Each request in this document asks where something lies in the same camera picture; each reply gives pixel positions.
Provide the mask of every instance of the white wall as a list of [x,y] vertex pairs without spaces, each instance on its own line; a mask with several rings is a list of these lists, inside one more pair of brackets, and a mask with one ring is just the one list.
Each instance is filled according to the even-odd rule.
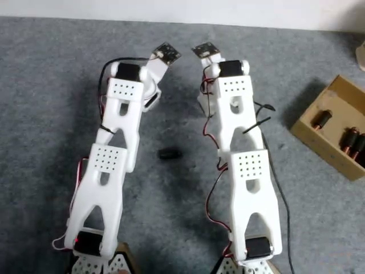
[[365,33],[365,0],[0,0],[0,15]]

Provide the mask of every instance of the copper battery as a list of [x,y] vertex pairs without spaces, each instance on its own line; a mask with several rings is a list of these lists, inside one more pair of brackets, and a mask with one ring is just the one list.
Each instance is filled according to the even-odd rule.
[[324,110],[313,122],[314,130],[320,130],[332,118],[332,111]]
[[356,141],[354,143],[354,146],[351,149],[351,158],[356,160],[359,153],[362,152],[365,148],[365,134],[362,133],[356,138]]
[[359,136],[359,130],[356,127],[349,129],[343,138],[341,150],[344,153],[349,154],[350,149],[354,146],[358,136]]

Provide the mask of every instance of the cardboard box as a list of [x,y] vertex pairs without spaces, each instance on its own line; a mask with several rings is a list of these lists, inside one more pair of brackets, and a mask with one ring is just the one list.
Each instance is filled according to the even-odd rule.
[[[320,130],[313,129],[313,121],[324,110],[332,111],[332,118]],[[338,75],[307,108],[291,128],[291,133],[310,147],[327,163],[351,181],[365,175],[363,168],[340,149],[344,133],[351,127],[365,132],[365,92]]]

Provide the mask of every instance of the gray carpet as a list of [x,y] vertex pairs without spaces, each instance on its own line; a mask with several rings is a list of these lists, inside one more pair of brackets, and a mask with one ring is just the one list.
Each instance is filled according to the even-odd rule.
[[[255,99],[277,108],[261,128],[290,204],[297,274],[364,273],[365,180],[350,183],[288,128],[337,74],[365,87],[354,56],[365,35],[30,18],[1,18],[0,26],[0,273],[63,273],[68,254],[53,251],[51,240],[65,230],[76,164],[95,140],[100,69],[115,57],[148,57],[164,41],[182,57],[160,83],[160,104],[142,117],[119,231],[143,273],[209,273],[227,243],[204,215],[216,150],[201,135],[201,66],[190,48],[206,41],[228,59],[249,60]],[[169,145],[184,157],[159,161],[156,151]],[[211,199],[222,220],[229,192],[225,176]],[[285,247],[273,262],[289,273],[281,200],[279,209]]]

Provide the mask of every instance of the perforated plate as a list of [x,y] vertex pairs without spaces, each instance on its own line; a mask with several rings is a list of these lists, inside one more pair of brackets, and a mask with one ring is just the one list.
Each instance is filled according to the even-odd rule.
[[100,274],[102,265],[88,260],[86,257],[79,257],[72,267],[72,274]]
[[220,97],[229,98],[252,94],[250,76],[233,76],[218,78]]
[[143,97],[143,84],[140,82],[110,78],[107,96],[110,98],[140,102]]
[[267,261],[247,263],[244,267],[233,262],[232,258],[224,258],[214,274],[275,274]]
[[245,273],[248,274],[274,274],[267,261],[247,263]]
[[270,175],[267,150],[232,154],[233,172],[238,180],[259,179]]
[[124,163],[127,156],[125,148],[93,144],[90,153],[89,164],[96,170],[112,173]]
[[127,262],[123,254],[117,254],[114,259],[111,261],[109,267],[105,269],[105,274],[117,274],[120,270],[127,270],[130,273],[130,269],[128,267]]

